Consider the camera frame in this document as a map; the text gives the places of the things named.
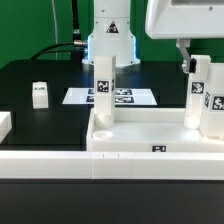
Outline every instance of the green background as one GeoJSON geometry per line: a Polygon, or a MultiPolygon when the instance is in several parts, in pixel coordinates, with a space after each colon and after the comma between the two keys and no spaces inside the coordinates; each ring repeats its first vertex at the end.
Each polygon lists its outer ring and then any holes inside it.
{"type": "MultiPolygon", "coordinates": [[[[79,0],[82,38],[93,29],[93,0],[79,0]]],[[[72,40],[71,0],[55,0],[59,42],[72,40]]],[[[151,40],[145,34],[147,0],[132,0],[131,31],[140,46],[142,61],[181,61],[175,40],[151,40]]],[[[0,0],[0,67],[17,59],[29,59],[44,47],[55,43],[51,0],[0,0]]],[[[224,61],[224,40],[193,40],[191,54],[209,54],[215,62],[224,61]]],[[[55,59],[55,55],[42,56],[55,59]]],[[[59,59],[69,59],[60,54],[59,59]]]]}

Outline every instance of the small label sticker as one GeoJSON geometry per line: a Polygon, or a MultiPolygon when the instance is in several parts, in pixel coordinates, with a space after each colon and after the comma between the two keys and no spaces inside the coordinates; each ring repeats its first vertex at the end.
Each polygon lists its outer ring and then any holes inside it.
{"type": "Polygon", "coordinates": [[[152,146],[152,152],[166,152],[166,146],[154,145],[152,146]]]}
{"type": "Polygon", "coordinates": [[[119,33],[114,21],[110,24],[109,28],[107,29],[107,33],[119,33]]]}
{"type": "Polygon", "coordinates": [[[89,89],[88,90],[88,95],[93,95],[94,94],[94,89],[89,89]]]}
{"type": "Polygon", "coordinates": [[[117,89],[115,95],[132,96],[131,89],[117,89]]]}
{"type": "Polygon", "coordinates": [[[214,96],[212,110],[224,111],[224,96],[214,96]]]}
{"type": "Polygon", "coordinates": [[[97,92],[98,93],[109,93],[109,81],[97,81],[97,92]]]}
{"type": "Polygon", "coordinates": [[[115,97],[115,103],[134,103],[133,97],[126,97],[126,96],[116,96],[115,97]]]}
{"type": "Polygon", "coordinates": [[[209,102],[210,102],[210,94],[208,92],[206,92],[206,95],[205,95],[205,106],[207,108],[209,108],[209,102]]]}
{"type": "Polygon", "coordinates": [[[35,87],[35,90],[45,90],[44,87],[35,87]]]}
{"type": "Polygon", "coordinates": [[[86,103],[94,103],[94,96],[87,96],[86,103]]]}
{"type": "Polygon", "coordinates": [[[191,93],[192,94],[203,94],[204,93],[204,82],[192,82],[191,93]]]}

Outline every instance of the black table surface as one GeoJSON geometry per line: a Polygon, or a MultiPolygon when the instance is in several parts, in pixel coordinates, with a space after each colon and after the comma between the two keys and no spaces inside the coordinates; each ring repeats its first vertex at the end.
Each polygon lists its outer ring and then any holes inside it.
{"type": "MultiPolygon", "coordinates": [[[[70,87],[92,88],[93,72],[72,61],[13,61],[0,70],[0,111],[13,128],[0,145],[9,150],[85,150],[91,105],[62,105],[70,87]],[[32,83],[46,81],[49,109],[33,110],[32,83]]],[[[116,88],[150,88],[158,107],[184,107],[187,76],[181,63],[144,62],[116,76],[116,88]]]]}
{"type": "MultiPolygon", "coordinates": [[[[151,88],[158,107],[184,107],[180,63],[142,63],[116,87],[151,88]]],[[[7,150],[85,150],[89,105],[62,105],[69,87],[93,87],[70,61],[14,61],[0,70],[0,110],[11,111],[7,150]],[[32,82],[47,81],[48,110],[32,109],[32,82]]],[[[222,181],[0,180],[1,224],[223,224],[222,181]]]]}

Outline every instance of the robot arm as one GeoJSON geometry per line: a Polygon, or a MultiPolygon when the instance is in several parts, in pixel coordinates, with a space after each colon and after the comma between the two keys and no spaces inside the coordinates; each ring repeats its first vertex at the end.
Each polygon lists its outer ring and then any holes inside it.
{"type": "Polygon", "coordinates": [[[189,39],[223,38],[224,0],[151,0],[146,33],[152,39],[177,39],[183,70],[189,74],[185,127],[224,139],[224,64],[209,56],[188,55],[189,39]]]}

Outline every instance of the white cube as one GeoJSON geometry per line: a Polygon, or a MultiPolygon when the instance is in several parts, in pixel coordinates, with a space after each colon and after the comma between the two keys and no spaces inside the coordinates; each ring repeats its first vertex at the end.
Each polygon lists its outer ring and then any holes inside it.
{"type": "Polygon", "coordinates": [[[48,108],[48,91],[46,82],[33,83],[33,108],[48,108]]]}
{"type": "Polygon", "coordinates": [[[11,113],[0,112],[0,143],[12,128],[11,113]]]}

